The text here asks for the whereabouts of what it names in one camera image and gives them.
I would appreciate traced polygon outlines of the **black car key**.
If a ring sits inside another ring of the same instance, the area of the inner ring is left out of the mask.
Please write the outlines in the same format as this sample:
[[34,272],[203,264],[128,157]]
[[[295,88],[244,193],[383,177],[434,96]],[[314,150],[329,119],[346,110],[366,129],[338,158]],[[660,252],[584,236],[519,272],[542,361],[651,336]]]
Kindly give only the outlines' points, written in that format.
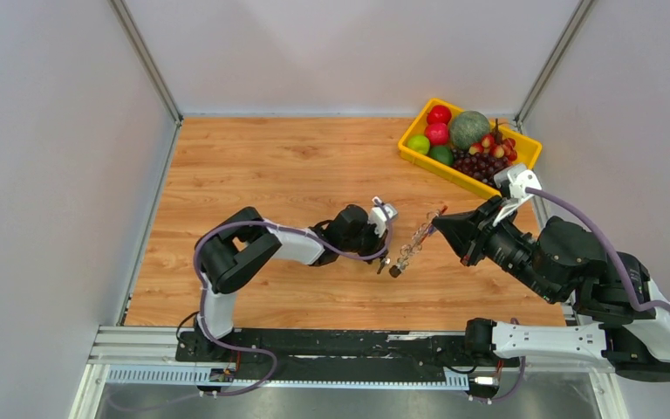
[[378,259],[378,267],[376,273],[388,274],[391,278],[398,278],[406,269],[405,264],[401,259],[392,262],[390,258],[383,257]]

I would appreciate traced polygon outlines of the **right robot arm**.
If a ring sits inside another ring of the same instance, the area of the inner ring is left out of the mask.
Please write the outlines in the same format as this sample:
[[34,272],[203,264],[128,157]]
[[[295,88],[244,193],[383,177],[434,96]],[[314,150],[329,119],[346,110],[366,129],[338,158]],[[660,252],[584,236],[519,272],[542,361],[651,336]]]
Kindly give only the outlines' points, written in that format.
[[554,216],[537,236],[520,231],[514,217],[500,218],[505,200],[490,198],[477,209],[440,215],[432,226],[462,264],[489,259],[544,301],[570,301],[585,325],[519,326],[472,319],[462,342],[467,359],[521,356],[607,364],[629,380],[670,382],[670,312],[652,307],[660,290],[633,255],[611,256],[581,226]]

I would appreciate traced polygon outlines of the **clear keyring with red tag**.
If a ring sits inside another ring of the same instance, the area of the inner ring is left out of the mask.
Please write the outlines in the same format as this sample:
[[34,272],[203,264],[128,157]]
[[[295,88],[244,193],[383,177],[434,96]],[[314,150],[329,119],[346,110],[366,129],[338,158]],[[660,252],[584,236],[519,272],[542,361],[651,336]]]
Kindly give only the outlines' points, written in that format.
[[435,232],[435,228],[432,225],[433,219],[443,215],[447,209],[447,205],[442,205],[439,209],[428,212],[426,214],[426,221],[420,225],[417,231],[415,231],[410,242],[400,248],[400,256],[398,259],[403,261],[406,269],[410,265],[411,260],[421,252],[424,241]]

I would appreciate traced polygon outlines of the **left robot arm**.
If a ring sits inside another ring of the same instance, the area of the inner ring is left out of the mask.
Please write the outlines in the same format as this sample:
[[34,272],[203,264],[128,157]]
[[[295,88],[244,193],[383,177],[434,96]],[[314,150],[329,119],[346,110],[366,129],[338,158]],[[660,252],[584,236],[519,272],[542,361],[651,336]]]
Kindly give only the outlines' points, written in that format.
[[310,267],[339,258],[383,263],[397,218],[397,209],[378,197],[370,209],[349,204],[333,219],[308,228],[275,223],[251,206],[237,211],[194,247],[192,265],[202,287],[196,315],[202,333],[200,352],[210,361],[222,361],[230,354],[236,295],[269,261]]

